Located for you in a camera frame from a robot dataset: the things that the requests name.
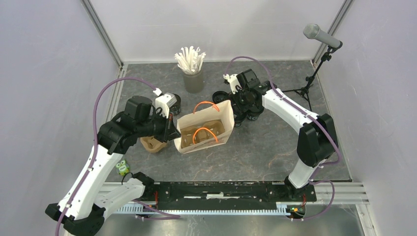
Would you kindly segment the black coffee cup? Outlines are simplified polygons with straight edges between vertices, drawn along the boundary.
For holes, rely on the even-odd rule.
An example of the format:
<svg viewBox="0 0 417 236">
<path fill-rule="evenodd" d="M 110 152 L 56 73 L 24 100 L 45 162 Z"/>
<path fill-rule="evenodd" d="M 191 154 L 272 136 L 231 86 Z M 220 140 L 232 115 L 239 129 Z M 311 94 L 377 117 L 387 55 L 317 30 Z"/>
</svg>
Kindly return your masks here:
<svg viewBox="0 0 417 236">
<path fill-rule="evenodd" d="M 253 112 L 253 111 L 247 111 L 246 112 L 246 118 L 250 121 L 255 121 L 259 118 L 259 116 L 264 112 L 264 110 L 260 110 L 257 112 Z"/>
<path fill-rule="evenodd" d="M 241 124 L 245 121 L 246 119 L 246 113 L 241 113 L 241 114 L 234 114 L 234 127 L 240 127 Z"/>
</svg>

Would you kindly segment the brown paper takeout bag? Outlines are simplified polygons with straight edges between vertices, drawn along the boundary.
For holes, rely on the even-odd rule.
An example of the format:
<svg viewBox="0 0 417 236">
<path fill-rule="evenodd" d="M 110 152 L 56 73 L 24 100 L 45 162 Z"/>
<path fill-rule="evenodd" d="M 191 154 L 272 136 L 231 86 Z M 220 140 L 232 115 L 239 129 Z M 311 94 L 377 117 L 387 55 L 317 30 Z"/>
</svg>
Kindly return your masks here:
<svg viewBox="0 0 417 236">
<path fill-rule="evenodd" d="M 176 149 L 187 154 L 225 144 L 235 126 L 230 100 L 220 103 L 202 101 L 193 112 L 177 120 L 180 137 L 174 139 Z"/>
</svg>

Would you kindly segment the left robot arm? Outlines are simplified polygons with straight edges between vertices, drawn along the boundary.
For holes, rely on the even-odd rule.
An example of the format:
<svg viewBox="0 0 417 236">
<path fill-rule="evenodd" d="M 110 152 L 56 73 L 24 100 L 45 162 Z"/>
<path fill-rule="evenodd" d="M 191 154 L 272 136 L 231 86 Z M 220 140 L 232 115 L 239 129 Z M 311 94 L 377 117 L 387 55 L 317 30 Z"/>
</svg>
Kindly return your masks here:
<svg viewBox="0 0 417 236">
<path fill-rule="evenodd" d="M 94 236 L 111 214 L 131 200 L 151 199 L 154 186 L 135 177 L 105 195 L 99 191 L 139 138 L 154 137 L 164 143 L 180 137 L 170 113 L 176 101 L 172 93 L 154 101 L 143 96 L 128 99 L 124 110 L 100 127 L 97 146 L 92 147 L 73 186 L 62 200 L 47 206 L 46 214 L 73 236 Z"/>
</svg>

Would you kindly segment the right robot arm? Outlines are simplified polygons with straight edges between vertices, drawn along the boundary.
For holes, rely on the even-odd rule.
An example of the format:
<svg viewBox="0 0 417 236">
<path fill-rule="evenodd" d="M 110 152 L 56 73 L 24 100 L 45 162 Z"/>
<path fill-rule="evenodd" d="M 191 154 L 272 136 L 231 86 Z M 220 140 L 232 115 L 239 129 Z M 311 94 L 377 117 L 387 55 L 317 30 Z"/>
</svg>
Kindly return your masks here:
<svg viewBox="0 0 417 236">
<path fill-rule="evenodd" d="M 298 200 L 318 166 L 338 149 L 332 117 L 307 110 L 275 88 L 273 83 L 260 82 L 251 69 L 239 74 L 224 74 L 223 78 L 231 89 L 229 99 L 236 116 L 236 127 L 244 119 L 256 120 L 265 110 L 269 110 L 297 133 L 299 160 L 285 179 L 284 195 L 291 201 Z"/>
</svg>

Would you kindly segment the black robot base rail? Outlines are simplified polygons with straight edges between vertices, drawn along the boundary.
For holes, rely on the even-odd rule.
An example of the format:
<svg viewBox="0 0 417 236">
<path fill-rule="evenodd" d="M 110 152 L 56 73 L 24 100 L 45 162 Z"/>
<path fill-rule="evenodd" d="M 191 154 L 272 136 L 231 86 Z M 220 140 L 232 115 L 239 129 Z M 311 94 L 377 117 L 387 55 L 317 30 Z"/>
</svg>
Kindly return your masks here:
<svg viewBox="0 0 417 236">
<path fill-rule="evenodd" d="M 290 190 L 282 181 L 161 181 L 146 186 L 139 201 L 154 202 L 158 210 L 187 213 L 258 213 L 278 204 L 299 206 L 317 201 L 314 186 Z"/>
</svg>

